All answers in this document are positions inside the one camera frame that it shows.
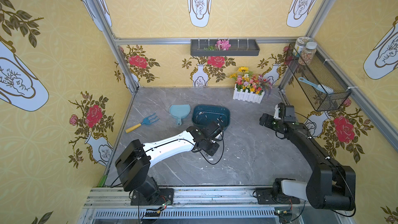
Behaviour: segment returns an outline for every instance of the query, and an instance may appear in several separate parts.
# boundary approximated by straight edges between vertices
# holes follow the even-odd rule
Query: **mounting plate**
[[[145,197],[143,197],[142,195],[139,195],[140,193],[138,191],[134,191],[131,194],[131,206],[160,206],[163,203],[165,203],[164,199],[162,197],[159,197],[158,200],[154,203],[154,204],[149,204],[146,200]],[[164,196],[167,200],[170,200],[173,204],[173,198],[174,198],[174,189],[172,188],[161,188],[160,189],[160,195]]]
[[[264,204],[290,204],[290,201],[281,199],[279,197],[272,199],[272,188],[256,188],[256,198],[260,205]],[[292,204],[300,204],[300,199],[297,197],[290,197]]]

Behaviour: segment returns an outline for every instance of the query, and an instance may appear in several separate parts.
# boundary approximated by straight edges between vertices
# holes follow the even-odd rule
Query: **blue brush handle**
[[[321,89],[321,90],[318,89],[318,85],[317,84],[312,83],[309,80],[304,79],[303,77],[299,77],[298,80],[301,81],[301,82],[304,82],[304,83],[306,83],[306,84],[308,84],[308,85],[310,85],[312,87],[314,87],[316,90],[318,90],[318,91],[320,91],[322,93],[325,93],[325,91],[323,89]]]

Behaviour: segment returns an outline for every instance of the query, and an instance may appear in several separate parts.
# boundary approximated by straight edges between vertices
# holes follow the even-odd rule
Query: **dustpan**
[[[177,126],[180,126],[182,124],[181,120],[187,117],[190,112],[190,105],[172,105],[169,110],[170,115],[177,120]]]

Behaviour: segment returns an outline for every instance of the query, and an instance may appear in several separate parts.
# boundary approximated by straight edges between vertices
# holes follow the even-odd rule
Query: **black wire basket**
[[[310,62],[306,62],[292,54],[296,53],[294,45],[289,45],[286,63],[312,107],[317,112],[337,110],[351,94],[348,85],[318,51]]]

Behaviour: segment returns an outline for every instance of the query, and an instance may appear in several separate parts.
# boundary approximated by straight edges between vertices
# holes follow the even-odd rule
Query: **plastic jar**
[[[307,42],[307,44],[300,53],[300,59],[298,60],[298,63],[300,63],[301,65],[309,65],[314,58],[316,45],[316,42]]]
[[[292,54],[296,57],[300,56],[302,49],[305,47],[307,42],[312,42],[313,39],[311,37],[299,37],[296,40],[295,48],[293,49]]]

